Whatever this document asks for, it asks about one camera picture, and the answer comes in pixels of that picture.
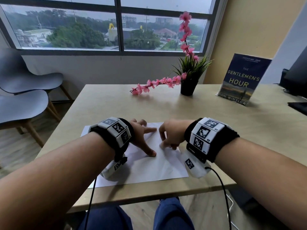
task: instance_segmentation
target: person's right hand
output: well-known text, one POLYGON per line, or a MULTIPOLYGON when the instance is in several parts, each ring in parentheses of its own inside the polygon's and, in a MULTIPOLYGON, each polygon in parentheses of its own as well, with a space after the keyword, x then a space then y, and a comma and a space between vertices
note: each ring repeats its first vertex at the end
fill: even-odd
POLYGON ((162 139, 161 147, 171 147, 173 150, 185 140, 185 130, 195 120, 167 120, 159 128, 159 133, 162 139))

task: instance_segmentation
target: wooden chair leg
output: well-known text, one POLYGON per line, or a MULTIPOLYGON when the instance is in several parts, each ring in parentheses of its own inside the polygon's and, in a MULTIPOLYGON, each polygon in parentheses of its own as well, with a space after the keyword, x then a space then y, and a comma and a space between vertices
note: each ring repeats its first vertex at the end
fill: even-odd
POLYGON ((48 96, 48 107, 58 116, 60 117, 59 113, 56 111, 56 108, 54 107, 52 101, 50 100, 48 96))
POLYGON ((61 90, 63 91, 63 93, 65 93, 65 95, 68 97, 68 99, 73 102, 74 100, 71 98, 71 96, 69 95, 69 93, 67 92, 67 90, 64 88, 63 85, 59 86, 61 88, 61 90))
POLYGON ((38 145, 40 147, 44 146, 44 143, 42 141, 42 139, 40 138, 40 136, 38 135, 38 133, 36 132, 36 130, 34 129, 34 127, 32 126, 32 124, 29 122, 26 122, 23 127, 25 129, 28 130, 28 132, 30 133, 30 135, 35 139, 35 141, 38 143, 38 145))
POLYGON ((52 109, 50 107, 47 106, 46 110, 49 111, 49 113, 58 121, 60 122, 61 119, 52 111, 52 109))
POLYGON ((24 132, 22 131, 21 127, 16 127, 16 129, 17 129, 17 131, 18 131, 18 133, 20 135, 24 134, 24 132))

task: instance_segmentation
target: black monitor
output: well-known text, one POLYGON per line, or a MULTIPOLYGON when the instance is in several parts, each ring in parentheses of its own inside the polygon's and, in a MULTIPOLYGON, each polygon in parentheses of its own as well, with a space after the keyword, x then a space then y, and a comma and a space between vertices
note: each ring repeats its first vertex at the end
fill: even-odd
POLYGON ((280 86, 292 95, 307 98, 307 47, 303 50, 290 70, 283 70, 280 86))

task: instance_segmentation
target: person's left hand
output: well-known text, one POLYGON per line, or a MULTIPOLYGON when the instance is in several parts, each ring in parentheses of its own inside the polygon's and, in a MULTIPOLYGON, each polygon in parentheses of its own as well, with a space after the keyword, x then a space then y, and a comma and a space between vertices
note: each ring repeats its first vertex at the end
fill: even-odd
POLYGON ((135 134, 135 139, 131 143, 134 144, 136 147, 139 147, 150 157, 155 157, 157 153, 147 145, 144 139, 144 134, 155 132, 157 128, 156 127, 146 127, 147 122, 143 119, 138 122, 136 121, 136 119, 133 119, 129 122, 132 125, 134 134, 135 134))

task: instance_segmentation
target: yellow wall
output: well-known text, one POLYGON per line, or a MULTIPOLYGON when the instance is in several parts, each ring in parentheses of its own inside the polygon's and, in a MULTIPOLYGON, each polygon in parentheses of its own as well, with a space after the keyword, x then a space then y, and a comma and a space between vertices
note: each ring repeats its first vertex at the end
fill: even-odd
POLYGON ((204 84, 221 84, 234 53, 273 58, 306 0, 228 0, 204 84))

